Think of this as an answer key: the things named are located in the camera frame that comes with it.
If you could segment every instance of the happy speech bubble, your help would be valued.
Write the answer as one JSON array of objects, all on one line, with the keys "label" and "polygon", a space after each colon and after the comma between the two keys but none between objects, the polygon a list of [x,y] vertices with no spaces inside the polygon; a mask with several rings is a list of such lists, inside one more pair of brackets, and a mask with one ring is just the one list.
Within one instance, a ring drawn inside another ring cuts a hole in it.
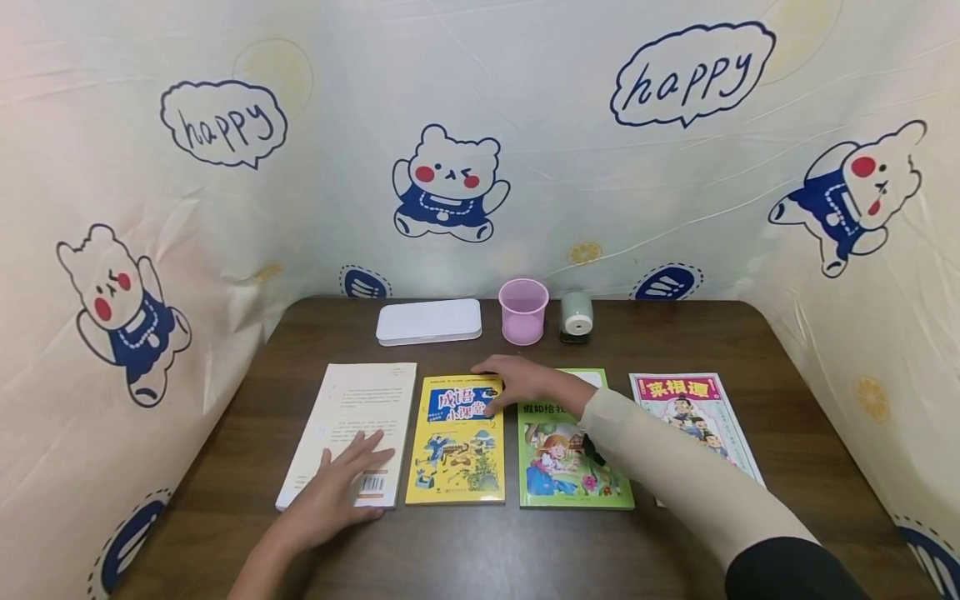
[{"label": "happy speech bubble", "polygon": [[642,127],[730,110],[750,95],[777,37],[759,21],[693,25],[644,44],[616,77],[610,110]]},{"label": "happy speech bubble", "polygon": [[238,80],[180,82],[160,96],[160,120],[197,160],[253,169],[287,139],[274,92]]}]

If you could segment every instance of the cartoon bear print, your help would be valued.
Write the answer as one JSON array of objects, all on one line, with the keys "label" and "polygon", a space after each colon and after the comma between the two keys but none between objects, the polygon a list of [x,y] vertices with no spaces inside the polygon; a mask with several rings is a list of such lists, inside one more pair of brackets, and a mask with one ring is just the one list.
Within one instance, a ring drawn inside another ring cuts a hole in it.
[{"label": "cartoon bear print", "polygon": [[136,262],[110,226],[90,227],[80,246],[57,244],[57,257],[83,306],[81,339],[102,360],[123,367],[133,401],[157,406],[167,390],[167,371],[190,346],[190,323],[163,298],[154,263]]},{"label": "cartoon bear print", "polygon": [[458,140],[440,125],[426,126],[413,157],[394,164],[396,230],[407,237],[449,233],[465,242],[489,240],[489,217],[510,193],[510,184],[496,178],[499,153],[492,137]]},{"label": "cartoon bear print", "polygon": [[924,121],[910,121],[873,143],[833,146],[807,170],[804,186],[774,205],[768,220],[806,227],[820,241],[821,271],[839,277],[851,256],[886,244],[887,222],[920,191],[912,152],[925,134]]}]

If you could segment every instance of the book cover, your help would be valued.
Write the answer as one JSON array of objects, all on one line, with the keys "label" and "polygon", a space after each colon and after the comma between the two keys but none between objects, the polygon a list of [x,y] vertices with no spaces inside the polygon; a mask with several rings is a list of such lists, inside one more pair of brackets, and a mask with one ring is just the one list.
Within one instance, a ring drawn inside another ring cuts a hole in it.
[{"label": "book cover", "polygon": [[634,400],[648,413],[689,435],[763,485],[747,438],[715,372],[631,373]]},{"label": "book cover", "polygon": [[[596,387],[607,386],[603,369],[561,369]],[[553,402],[516,408],[520,506],[634,508],[630,481],[610,464],[599,466],[584,453],[576,419]]]},{"label": "book cover", "polygon": [[416,363],[328,365],[300,443],[276,497],[284,511],[320,468],[324,448],[334,458],[356,432],[383,430],[381,448],[396,454],[379,468],[364,471],[354,484],[356,506],[394,508],[402,485],[401,457],[417,383]]},{"label": "book cover", "polygon": [[504,502],[503,391],[495,375],[425,377],[417,410],[407,504]]}]

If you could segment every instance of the hand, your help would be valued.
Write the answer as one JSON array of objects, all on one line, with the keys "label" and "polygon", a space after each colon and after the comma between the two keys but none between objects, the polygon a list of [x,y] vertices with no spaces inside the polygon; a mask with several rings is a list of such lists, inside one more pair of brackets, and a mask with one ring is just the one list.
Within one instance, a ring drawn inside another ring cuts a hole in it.
[{"label": "hand", "polygon": [[494,354],[470,371],[494,372],[503,378],[503,392],[487,405],[485,417],[491,417],[517,402],[549,397],[579,420],[587,402],[596,393],[596,388],[576,375],[550,369],[519,356]]},{"label": "hand", "polygon": [[334,461],[330,460],[329,448],[324,449],[316,476],[271,527],[294,552],[319,546],[350,525],[383,516],[382,509],[353,506],[356,497],[350,493],[357,475],[394,456],[392,449],[373,451],[382,439],[382,431],[368,438],[358,431]]},{"label": "hand", "polygon": [[493,372],[503,378],[504,389],[497,397],[490,401],[484,413],[486,417],[495,415],[497,411],[511,404],[525,400],[535,400],[546,394],[547,385],[544,381],[557,373],[543,365],[538,365],[519,356],[494,354],[479,365],[470,369],[470,372]]}]

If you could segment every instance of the barcode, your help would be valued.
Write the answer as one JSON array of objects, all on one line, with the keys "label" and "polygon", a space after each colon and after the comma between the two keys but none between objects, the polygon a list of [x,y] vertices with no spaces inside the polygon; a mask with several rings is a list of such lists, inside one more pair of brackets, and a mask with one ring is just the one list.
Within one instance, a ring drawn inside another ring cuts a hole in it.
[{"label": "barcode", "polygon": [[383,492],[385,477],[365,475],[360,484],[360,492]]}]

